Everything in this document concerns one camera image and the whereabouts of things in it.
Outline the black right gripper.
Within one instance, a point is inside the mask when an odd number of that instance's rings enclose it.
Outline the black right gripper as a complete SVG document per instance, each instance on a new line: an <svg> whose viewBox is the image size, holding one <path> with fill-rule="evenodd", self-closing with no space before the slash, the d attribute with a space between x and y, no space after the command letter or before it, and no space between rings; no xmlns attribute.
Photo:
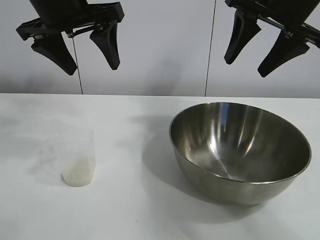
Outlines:
<svg viewBox="0 0 320 240"><path fill-rule="evenodd" d="M237 9L224 55L228 65L261 31L258 19L281 29L273 47L257 69L263 78L284 63L305 54L310 49L307 42L320 46L320 31L306 23L306 19L320 3L318 0L226 0L225 3Z"/></svg>

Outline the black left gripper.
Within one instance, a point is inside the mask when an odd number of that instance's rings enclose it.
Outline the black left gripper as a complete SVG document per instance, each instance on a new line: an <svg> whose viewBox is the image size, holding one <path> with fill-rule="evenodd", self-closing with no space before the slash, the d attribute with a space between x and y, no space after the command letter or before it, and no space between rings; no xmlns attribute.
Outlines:
<svg viewBox="0 0 320 240"><path fill-rule="evenodd" d="M93 3L86 0L32 0L38 18L22 23L17 33L22 40L34 37L31 48L48 58L66 74L72 76L77 65L61 32L70 38L93 30L89 38L100 49L112 70L121 61L117 44L117 29L125 17L120 2Z"/></svg>

